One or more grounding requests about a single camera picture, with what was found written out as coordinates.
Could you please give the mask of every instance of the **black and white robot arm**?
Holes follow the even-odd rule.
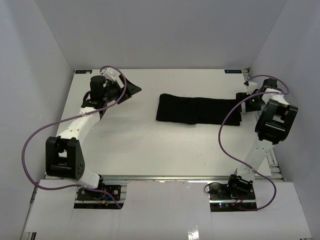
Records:
[[[260,89],[257,89],[257,84],[254,82],[246,82],[245,85],[247,92],[238,93],[236,96],[238,101],[259,92],[282,93],[277,86],[277,80],[272,78],[264,80]],[[228,190],[234,197],[246,195],[252,189],[255,171],[259,169],[268,151],[287,138],[298,112],[296,106],[290,105],[282,94],[277,93],[263,94],[247,100],[245,111],[258,111],[262,105],[265,107],[255,126],[256,139],[244,160],[252,166],[252,169],[241,164],[228,180]]]
[[[101,75],[93,76],[90,80],[90,91],[83,97],[79,115],[63,132],[56,137],[49,137],[45,143],[45,170],[46,174],[62,179],[69,179],[82,186],[95,189],[101,177],[86,167],[81,146],[92,127],[105,114],[105,110],[86,115],[97,109],[107,106],[117,100],[122,92],[116,81],[117,75],[110,68]],[[118,76],[122,83],[125,79]],[[118,104],[131,98],[141,91],[141,88],[126,79],[126,89]]]

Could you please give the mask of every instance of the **black label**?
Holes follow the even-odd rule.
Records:
[[[92,74],[92,70],[75,70],[74,74]]]
[[[225,74],[242,74],[242,71],[237,69],[225,69],[224,73]]]

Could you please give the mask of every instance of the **gray wall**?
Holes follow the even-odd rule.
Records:
[[[21,165],[27,137],[61,117],[72,71],[34,0],[0,1],[0,239],[20,239],[33,185]],[[26,159],[37,181],[44,176],[45,141],[31,142]]]
[[[320,240],[319,69],[320,2],[289,0],[252,70],[283,79],[291,90],[288,101],[299,107],[275,153],[282,173],[294,183],[315,240]]]
[[[73,69],[246,68],[287,0],[35,0]]]

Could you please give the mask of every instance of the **black cloth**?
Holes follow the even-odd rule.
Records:
[[[163,93],[159,97],[156,120],[182,124],[221,125],[226,115],[237,104],[235,99],[181,97]],[[240,126],[241,114],[235,110],[226,125]]]

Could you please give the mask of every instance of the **black towel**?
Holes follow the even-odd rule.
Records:
[[[180,97],[163,93],[159,97],[156,120],[182,124],[220,125],[237,104],[235,99],[212,99],[205,97]],[[241,114],[235,110],[226,125],[240,126]]]

